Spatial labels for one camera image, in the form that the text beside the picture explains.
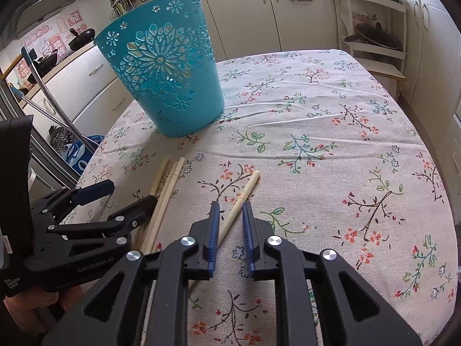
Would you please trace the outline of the person's left hand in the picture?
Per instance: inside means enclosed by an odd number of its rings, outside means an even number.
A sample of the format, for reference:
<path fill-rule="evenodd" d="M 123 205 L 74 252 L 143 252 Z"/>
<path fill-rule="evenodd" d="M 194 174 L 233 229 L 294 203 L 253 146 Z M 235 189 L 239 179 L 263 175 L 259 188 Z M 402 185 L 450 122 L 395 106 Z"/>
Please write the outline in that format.
<path fill-rule="evenodd" d="M 3 302 L 16 325 L 31 335 L 44 334 L 49 330 L 38 316 L 36 309 L 46 309 L 58 303 L 67 312 L 82 298 L 81 286 L 72 287 L 63 293 L 48 293 L 39 287 L 32 287 L 14 297 L 6 297 Z"/>

